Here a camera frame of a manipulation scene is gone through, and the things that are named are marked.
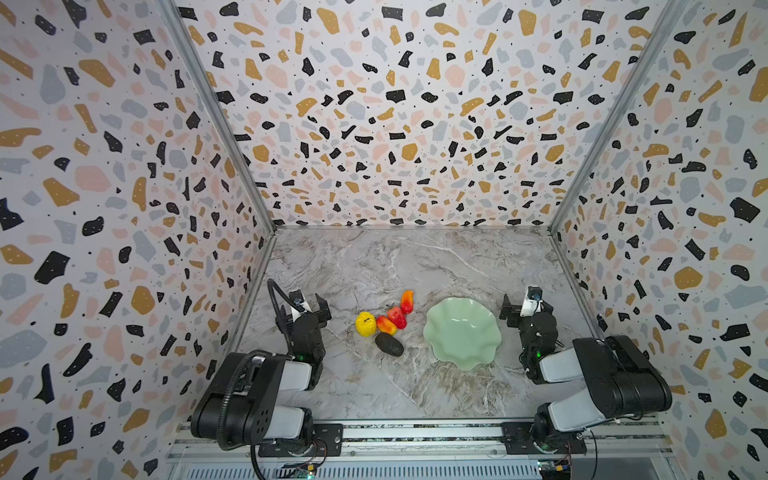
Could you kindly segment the yellow fake lemon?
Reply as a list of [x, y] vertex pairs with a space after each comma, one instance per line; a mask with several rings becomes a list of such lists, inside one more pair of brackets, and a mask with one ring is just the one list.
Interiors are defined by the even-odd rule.
[[355, 320], [355, 328], [362, 337], [371, 337], [377, 332], [376, 317], [370, 312], [361, 312]]

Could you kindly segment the dark fake avocado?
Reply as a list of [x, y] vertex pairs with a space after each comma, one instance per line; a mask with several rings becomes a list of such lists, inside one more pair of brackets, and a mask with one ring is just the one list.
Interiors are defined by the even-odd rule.
[[401, 357], [404, 353], [403, 344], [391, 334], [380, 332], [375, 337], [376, 346], [385, 354]]

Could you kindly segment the red fake strawberry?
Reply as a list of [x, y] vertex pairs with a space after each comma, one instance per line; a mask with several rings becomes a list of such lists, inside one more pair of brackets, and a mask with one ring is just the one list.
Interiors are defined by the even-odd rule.
[[407, 327], [406, 314], [399, 306], [390, 308], [387, 312], [387, 318], [395, 325], [398, 330], [402, 330]]

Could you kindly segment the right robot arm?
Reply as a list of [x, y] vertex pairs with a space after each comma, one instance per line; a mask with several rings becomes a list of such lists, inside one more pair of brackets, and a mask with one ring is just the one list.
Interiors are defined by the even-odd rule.
[[526, 430], [505, 424], [510, 448], [530, 443], [543, 453], [576, 453], [591, 427], [671, 408], [669, 384], [629, 337], [576, 338], [563, 347], [554, 308], [539, 287], [530, 287], [519, 305], [505, 297], [499, 318], [519, 331], [519, 361], [534, 384], [585, 383], [566, 399], [540, 405]]

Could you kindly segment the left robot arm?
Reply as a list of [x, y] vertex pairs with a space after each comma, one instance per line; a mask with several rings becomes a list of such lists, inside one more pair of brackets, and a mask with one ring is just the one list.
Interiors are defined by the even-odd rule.
[[331, 320], [325, 299], [312, 309], [298, 291], [289, 295], [291, 310], [281, 308], [290, 351], [234, 352], [216, 371], [190, 420], [191, 434], [228, 451], [269, 445], [280, 453], [301, 455], [314, 446], [310, 409], [278, 403], [282, 392], [311, 391], [323, 372], [326, 349], [321, 329]]

